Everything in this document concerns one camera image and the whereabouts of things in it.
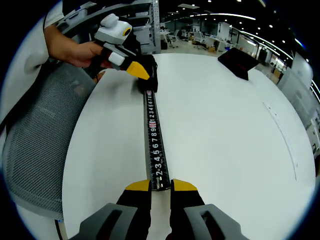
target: white sleeve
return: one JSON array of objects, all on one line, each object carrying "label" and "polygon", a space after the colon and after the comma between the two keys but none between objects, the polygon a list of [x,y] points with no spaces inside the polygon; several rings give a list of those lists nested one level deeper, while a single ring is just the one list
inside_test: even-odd
[{"label": "white sleeve", "polygon": [[58,2],[46,15],[44,28],[58,22],[65,16],[62,12],[62,1]]}]

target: person's arm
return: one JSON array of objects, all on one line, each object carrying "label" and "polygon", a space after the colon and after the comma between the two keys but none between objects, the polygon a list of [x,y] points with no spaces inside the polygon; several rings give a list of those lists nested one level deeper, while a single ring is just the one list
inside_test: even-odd
[{"label": "person's arm", "polygon": [[[100,55],[103,49],[102,46],[92,41],[78,44],[73,39],[64,36],[54,25],[44,29],[44,38],[50,57],[76,67],[89,67],[93,57]],[[103,60],[101,67],[111,68],[111,64]]]}]

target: gray mesh chair back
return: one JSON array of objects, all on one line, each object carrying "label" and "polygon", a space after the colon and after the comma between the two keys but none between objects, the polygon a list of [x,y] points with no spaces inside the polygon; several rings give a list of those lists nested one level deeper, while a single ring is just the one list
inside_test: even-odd
[{"label": "gray mesh chair back", "polygon": [[66,63],[41,81],[38,94],[25,102],[26,110],[7,135],[2,171],[18,205],[62,220],[66,155],[95,84],[83,69]]}]

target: measuring tape blade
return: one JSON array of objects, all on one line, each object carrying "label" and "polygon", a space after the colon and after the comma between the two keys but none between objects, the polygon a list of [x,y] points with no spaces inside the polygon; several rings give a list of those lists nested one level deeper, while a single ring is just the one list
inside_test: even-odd
[{"label": "measuring tape blade", "polygon": [[163,191],[170,188],[170,178],[154,91],[145,89],[143,98],[147,171],[151,189]]}]

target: desk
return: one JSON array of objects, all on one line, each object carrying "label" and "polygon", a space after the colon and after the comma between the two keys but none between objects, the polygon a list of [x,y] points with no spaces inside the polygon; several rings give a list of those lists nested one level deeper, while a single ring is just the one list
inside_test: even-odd
[{"label": "desk", "polygon": [[[192,183],[206,204],[240,223],[251,240],[283,240],[299,221],[315,187],[307,133],[282,92],[260,71],[237,78],[216,57],[156,54],[156,93],[170,178]],[[146,175],[143,96],[133,77],[108,69],[75,126],[63,175],[68,237],[81,221],[115,203],[127,185]],[[285,126],[298,167],[263,103]],[[152,195],[148,239],[165,239],[155,213],[170,214],[170,194]],[[164,198],[163,206],[154,203]]]},{"label": "desk", "polygon": [[205,41],[205,44],[207,46],[212,46],[214,45],[215,41],[218,42],[218,45],[217,45],[217,48],[216,48],[216,51],[217,52],[225,52],[226,49],[225,47],[230,47],[230,49],[232,49],[235,45],[232,44],[232,43],[228,43],[227,41],[224,41],[222,39],[219,39],[219,38],[216,38],[216,37],[212,37],[212,36],[204,36],[204,41]]}]

